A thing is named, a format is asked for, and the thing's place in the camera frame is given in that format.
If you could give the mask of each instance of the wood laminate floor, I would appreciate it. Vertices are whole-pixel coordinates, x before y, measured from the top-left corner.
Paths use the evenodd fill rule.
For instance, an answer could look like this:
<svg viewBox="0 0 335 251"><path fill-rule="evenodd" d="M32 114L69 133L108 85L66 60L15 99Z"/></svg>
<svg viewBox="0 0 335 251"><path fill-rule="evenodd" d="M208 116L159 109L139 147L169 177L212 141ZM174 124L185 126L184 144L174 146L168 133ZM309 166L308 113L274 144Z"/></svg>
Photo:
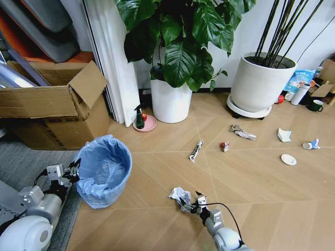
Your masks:
<svg viewBox="0 0 335 251"><path fill-rule="evenodd" d="M82 203L67 250L215 250L200 218L181 212L168 198L177 186L228 204L244 242L256 251L335 250L335 107L311 112L285 101L260 121L234 119L226 99L194 94L186 120L158 121L149 133L112 122L109 133L132 152L130 179L109 208L93 210ZM235 123L257 139L229 132ZM291 142L278 139L279 127L292 130ZM320 150L301 147L314 138L320 138ZM192 163L188 156L199 139L205 143ZM223 153L219 143L227 141L230 150ZM285 165L284 153L297 165Z"/></svg>

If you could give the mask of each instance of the pink dish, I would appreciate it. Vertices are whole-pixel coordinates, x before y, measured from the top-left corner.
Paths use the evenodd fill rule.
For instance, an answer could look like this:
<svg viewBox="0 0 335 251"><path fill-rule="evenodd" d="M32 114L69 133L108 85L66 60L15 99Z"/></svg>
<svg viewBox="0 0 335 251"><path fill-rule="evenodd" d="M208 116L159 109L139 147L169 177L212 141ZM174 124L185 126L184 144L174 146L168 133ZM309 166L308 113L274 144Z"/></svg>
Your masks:
<svg viewBox="0 0 335 251"><path fill-rule="evenodd" d="M135 128L135 130L139 132L149 132L155 128L156 124L157 124L156 118L151 115L147 115L147 120L144 122L144 127L142 129L136 128L136 121L132 123L132 126Z"/></svg>

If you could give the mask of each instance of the blue trash bag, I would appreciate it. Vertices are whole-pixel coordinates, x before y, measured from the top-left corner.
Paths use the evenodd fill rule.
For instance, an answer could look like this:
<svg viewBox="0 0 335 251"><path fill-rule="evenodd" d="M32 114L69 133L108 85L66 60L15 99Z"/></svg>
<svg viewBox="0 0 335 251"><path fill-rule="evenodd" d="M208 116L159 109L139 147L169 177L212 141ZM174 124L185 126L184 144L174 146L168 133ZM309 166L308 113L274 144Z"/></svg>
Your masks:
<svg viewBox="0 0 335 251"><path fill-rule="evenodd" d="M132 160L126 145L106 135L84 146L75 160L79 158L80 180L76 188L80 196L94 209L113 204L131 172Z"/></svg>

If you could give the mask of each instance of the green spray bottle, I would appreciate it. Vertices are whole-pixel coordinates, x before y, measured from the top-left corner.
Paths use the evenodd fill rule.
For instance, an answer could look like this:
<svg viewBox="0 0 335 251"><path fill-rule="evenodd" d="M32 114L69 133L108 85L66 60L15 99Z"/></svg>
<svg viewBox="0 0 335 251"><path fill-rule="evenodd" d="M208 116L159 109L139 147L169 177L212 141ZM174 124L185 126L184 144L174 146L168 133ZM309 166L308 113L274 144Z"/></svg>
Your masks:
<svg viewBox="0 0 335 251"><path fill-rule="evenodd" d="M141 108L142 108L142 105L139 104L139 106L134 109L134 111L136 111L136 128L137 129L144 128L144 121L143 121L142 113L140 110Z"/></svg>

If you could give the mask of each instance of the white planter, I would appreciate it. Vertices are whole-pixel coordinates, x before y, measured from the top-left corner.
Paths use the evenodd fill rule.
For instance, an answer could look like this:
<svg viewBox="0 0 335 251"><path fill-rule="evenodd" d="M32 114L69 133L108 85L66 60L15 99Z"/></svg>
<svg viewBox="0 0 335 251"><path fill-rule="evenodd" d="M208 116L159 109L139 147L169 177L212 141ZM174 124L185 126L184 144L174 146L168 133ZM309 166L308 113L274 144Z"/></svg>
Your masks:
<svg viewBox="0 0 335 251"><path fill-rule="evenodd" d="M241 58L231 87L234 104L248 112L259 112L273 105L297 68L296 62L288 58L283 60L287 69L267 68L245 59L254 55L248 53Z"/></svg>
<svg viewBox="0 0 335 251"><path fill-rule="evenodd" d="M192 91L184 84L173 88L167 82L151 80L152 108L154 116L165 123L177 123L187 118Z"/></svg>

